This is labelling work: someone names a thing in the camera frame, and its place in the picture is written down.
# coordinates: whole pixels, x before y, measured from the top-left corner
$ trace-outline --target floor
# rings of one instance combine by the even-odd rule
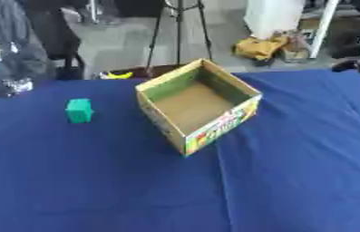
[[[334,61],[326,51],[319,58],[304,64],[276,61],[271,67],[254,67],[250,60],[235,57],[230,47],[248,36],[243,16],[246,0],[205,0],[206,17],[210,39],[213,42],[214,62],[230,72],[262,72],[268,70],[290,70],[329,67]],[[192,5],[195,0],[185,0]],[[169,12],[164,15],[153,64],[175,63],[176,21]],[[144,66],[147,60],[155,19],[129,18],[116,26],[83,26],[72,24],[72,28],[83,39],[80,54],[88,64],[87,76],[106,70]],[[184,63],[207,57],[199,12],[186,13],[183,35]]]

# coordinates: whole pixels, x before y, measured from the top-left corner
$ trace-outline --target white cabinet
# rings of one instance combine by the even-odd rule
[[[260,39],[297,29],[306,0],[248,0],[246,25]]]

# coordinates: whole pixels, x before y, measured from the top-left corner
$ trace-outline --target green cube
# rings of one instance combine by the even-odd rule
[[[71,123],[90,122],[93,115],[91,100],[72,99],[65,110]]]

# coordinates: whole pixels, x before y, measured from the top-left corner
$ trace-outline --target tripod leg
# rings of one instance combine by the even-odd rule
[[[208,49],[209,59],[213,60],[212,59],[212,42],[210,41],[209,35],[208,35],[207,21],[205,19],[205,13],[204,13],[205,5],[202,3],[202,0],[198,0],[198,9],[199,9],[199,13],[200,13],[200,20],[202,22],[203,33],[205,36],[205,44],[207,45],[207,49]]]
[[[183,0],[178,1],[178,14],[177,14],[177,66],[181,63],[181,44],[182,44],[182,21],[184,15]]]
[[[159,17],[157,18],[157,22],[156,22],[156,27],[154,28],[154,33],[153,33],[151,44],[150,44],[149,59],[147,60],[146,71],[148,71],[151,66],[151,58],[154,53],[154,48],[156,46],[157,36],[159,35],[160,22],[161,22],[163,10],[164,10],[164,7],[162,7],[162,9],[160,11]]]

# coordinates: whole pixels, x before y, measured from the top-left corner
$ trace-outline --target cardboard piece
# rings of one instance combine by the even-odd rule
[[[262,94],[201,59],[136,86],[142,110],[185,156],[256,114]]]

